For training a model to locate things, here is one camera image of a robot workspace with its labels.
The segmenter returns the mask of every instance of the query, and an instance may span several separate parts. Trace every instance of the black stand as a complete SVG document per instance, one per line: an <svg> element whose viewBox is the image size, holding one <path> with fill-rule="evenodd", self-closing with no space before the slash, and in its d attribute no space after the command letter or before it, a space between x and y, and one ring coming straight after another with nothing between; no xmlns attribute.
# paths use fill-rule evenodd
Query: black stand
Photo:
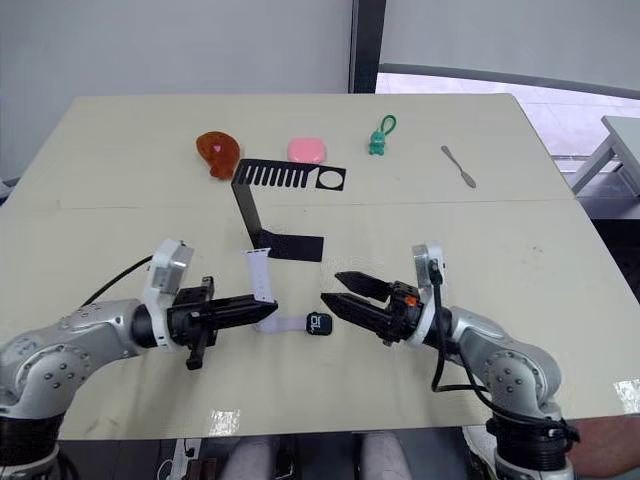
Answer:
<svg viewBox="0 0 640 480"><path fill-rule="evenodd" d="M346 170L307 163L277 162L272 160L242 159L231 181L233 194L240 207L242 219L249 232L253 248L271 248L269 256L284 260L321 262L323 237L304 235L278 235L262 228L250 185L306 188L309 173L319 168L315 188L340 191L344 188ZM342 176L337 187L327 187L320 176L327 171Z"/></svg>

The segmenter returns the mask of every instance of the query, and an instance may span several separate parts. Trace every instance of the pink soap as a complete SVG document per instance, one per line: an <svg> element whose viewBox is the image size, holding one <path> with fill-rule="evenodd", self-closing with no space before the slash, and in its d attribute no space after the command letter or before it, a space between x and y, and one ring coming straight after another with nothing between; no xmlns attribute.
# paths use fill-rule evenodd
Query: pink soap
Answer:
<svg viewBox="0 0 640 480"><path fill-rule="evenodd" d="M290 162L322 163L327 150L320 138L294 138L289 142L287 156Z"/></svg>

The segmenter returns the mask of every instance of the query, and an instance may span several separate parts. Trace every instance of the robotic arm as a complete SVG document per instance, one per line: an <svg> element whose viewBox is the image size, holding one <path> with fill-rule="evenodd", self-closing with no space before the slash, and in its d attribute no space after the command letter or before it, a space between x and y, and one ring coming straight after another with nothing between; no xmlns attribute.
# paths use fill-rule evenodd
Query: robotic arm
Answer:
<svg viewBox="0 0 640 480"><path fill-rule="evenodd" d="M419 288L360 272L336 274L352 292L388 300L386 308L350 293L323 293L322 300L337 316L373 331L387 346L404 340L438 349L431 388L472 390L492 410L487 430L497 438L495 466L500 479L572 480L566 452L579 437L564 422L554 400L561 380L558 364L544 350L514 340L488 318L443 307L441 249L418 246L413 253ZM470 383L440 386L445 360L463 367Z"/></svg>
<svg viewBox="0 0 640 480"><path fill-rule="evenodd" d="M256 323L278 308L253 295L213 300L211 277L200 287L181 289L192 255L191 248L166 240L151 259L145 304L93 302L121 275L54 325L0 347L0 479L48 478L55 471L64 415L100 367L149 348L186 346L187 368L198 369L218 330Z"/></svg>

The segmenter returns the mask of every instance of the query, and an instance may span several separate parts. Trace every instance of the green toy figure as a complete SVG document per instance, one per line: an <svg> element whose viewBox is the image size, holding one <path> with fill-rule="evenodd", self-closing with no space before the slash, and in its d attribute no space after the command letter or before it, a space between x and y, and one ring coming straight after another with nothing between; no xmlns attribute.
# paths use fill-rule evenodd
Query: green toy figure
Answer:
<svg viewBox="0 0 640 480"><path fill-rule="evenodd" d="M385 132L384 124L387 120L391 120L391 127ZM393 115L387 115L382 119L380 129L375 130L371 134L371 142L369 142L369 155L384 155L385 137L389 135L393 129L396 128L396 117Z"/></svg>

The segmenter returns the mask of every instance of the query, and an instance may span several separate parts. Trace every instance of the white table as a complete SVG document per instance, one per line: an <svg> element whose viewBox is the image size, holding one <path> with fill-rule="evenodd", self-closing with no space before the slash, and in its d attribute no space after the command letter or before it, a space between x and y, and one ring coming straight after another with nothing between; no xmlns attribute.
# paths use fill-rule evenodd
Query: white table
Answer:
<svg viewBox="0 0 640 480"><path fill-rule="evenodd" d="M387 113L398 127L387 154L370 157L368 137ZM509 95L78 99L0 209L0 338L54 322L168 237L196 249L185 286L213 274L217 296L250 292L240 252L251 244L231 187L209 177L195 150L210 130L266 159L286 158L294 136L319 136L327 164L347 168L339 193L254 189L270 230L325 236L321 264L270 260L281 315L326 311L319 293L341 290L341 270L415 283L411 246L437 241L445 303L554 355L567 417L623 412L614 383L639 376L640 307ZM104 299L139 297L144 274ZM222 331L202 370L187 371L185 358L152 350L98 371L63 438L411 428L488 415L467 393L431 393L435 351L386 348L338 319L323 338ZM447 367L444 381L461 380Z"/></svg>
<svg viewBox="0 0 640 480"><path fill-rule="evenodd" d="M571 189L577 194L617 155L622 165L616 173L631 193L640 196L640 118L604 116L602 123L609 135L571 176Z"/></svg>

